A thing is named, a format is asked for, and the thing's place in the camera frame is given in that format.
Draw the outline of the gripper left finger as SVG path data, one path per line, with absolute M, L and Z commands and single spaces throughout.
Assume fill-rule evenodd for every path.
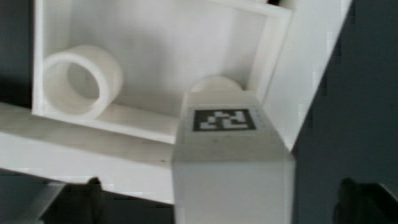
M 0 224 L 105 224 L 99 178 L 85 183 L 48 182 L 25 211 Z

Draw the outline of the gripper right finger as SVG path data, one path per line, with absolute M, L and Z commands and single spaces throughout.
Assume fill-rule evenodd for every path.
M 332 224 L 398 224 L 398 184 L 341 180 Z

